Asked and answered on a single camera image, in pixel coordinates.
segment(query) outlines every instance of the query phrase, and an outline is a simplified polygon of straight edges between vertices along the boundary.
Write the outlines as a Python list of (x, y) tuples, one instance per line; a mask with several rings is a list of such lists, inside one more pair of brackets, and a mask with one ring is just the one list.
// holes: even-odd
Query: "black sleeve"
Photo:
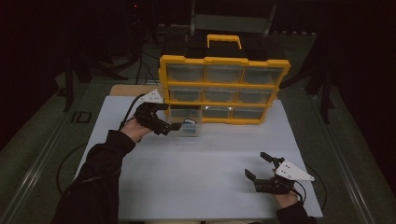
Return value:
[(297, 202), (289, 207), (276, 211), (277, 219), (281, 224), (316, 224), (314, 217), (309, 217), (303, 203)]
[(122, 159), (135, 142), (126, 134), (109, 131), (103, 144), (87, 155), (78, 177), (58, 203), (52, 224), (117, 224)]

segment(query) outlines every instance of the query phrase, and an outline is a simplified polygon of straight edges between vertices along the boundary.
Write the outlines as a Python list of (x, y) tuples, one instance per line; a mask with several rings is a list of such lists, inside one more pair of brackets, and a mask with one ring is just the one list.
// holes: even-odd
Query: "dark background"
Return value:
[[(269, 1), (197, 0), (197, 11), (267, 16)], [(318, 34), (309, 67), (325, 58), (337, 86), (375, 159), (396, 192), (396, 4), (392, 0), (280, 1), (273, 31)], [(93, 1), (17, 0), (0, 3), (0, 148), (53, 95), (54, 78), (64, 70), (66, 52), (95, 60), (139, 50), (139, 21), (149, 32), (156, 24), (190, 24), (186, 0)], [(78, 78), (89, 81), (78, 58)]]

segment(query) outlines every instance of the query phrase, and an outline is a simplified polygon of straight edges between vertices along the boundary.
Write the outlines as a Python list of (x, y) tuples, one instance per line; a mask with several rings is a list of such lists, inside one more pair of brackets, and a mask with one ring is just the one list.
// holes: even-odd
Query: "person's hand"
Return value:
[(138, 143), (144, 135), (152, 132), (151, 129), (141, 126), (136, 119), (127, 121), (120, 131), (128, 135), (135, 143)]
[(289, 207), (298, 202), (297, 194), (289, 191), (288, 194), (274, 194), (279, 209)]

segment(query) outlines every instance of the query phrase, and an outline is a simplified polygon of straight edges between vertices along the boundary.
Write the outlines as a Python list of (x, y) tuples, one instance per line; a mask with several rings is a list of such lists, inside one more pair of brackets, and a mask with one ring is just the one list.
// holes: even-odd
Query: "floor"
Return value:
[[(281, 43), (290, 59), (285, 79), (296, 76), (315, 36), (272, 34), (270, 38)], [(143, 52), (137, 83), (155, 85), (161, 51), (148, 39)], [(124, 61), (115, 58), (115, 63)], [(91, 83), (75, 80), (76, 99), (69, 112), (63, 112), (64, 98), (54, 95), (14, 136), (0, 153), (0, 223), (50, 222), (59, 191), (73, 180), (104, 98), (114, 84), (135, 84), (138, 65), (118, 71), (128, 77), (125, 81), (92, 69)], [(58, 81), (62, 87), (62, 74)], [(320, 92), (307, 95), (304, 91), (308, 81), (309, 77), (280, 90), (277, 97), (304, 161), (324, 183), (314, 183), (324, 214), (318, 223), (396, 223), (395, 197), (336, 87), (332, 86), (333, 108), (326, 124), (318, 112)], [(74, 116), (78, 114), (91, 114), (91, 119), (79, 122)]]

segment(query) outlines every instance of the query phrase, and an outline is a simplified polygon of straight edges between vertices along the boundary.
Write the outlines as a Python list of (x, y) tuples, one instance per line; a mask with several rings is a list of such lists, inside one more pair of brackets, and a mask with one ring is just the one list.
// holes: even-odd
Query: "yellow carrying handle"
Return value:
[(238, 44), (238, 48), (242, 48), (241, 40), (237, 35), (207, 35), (207, 47), (209, 48), (209, 42), (213, 41), (228, 41), (228, 42), (236, 42)]

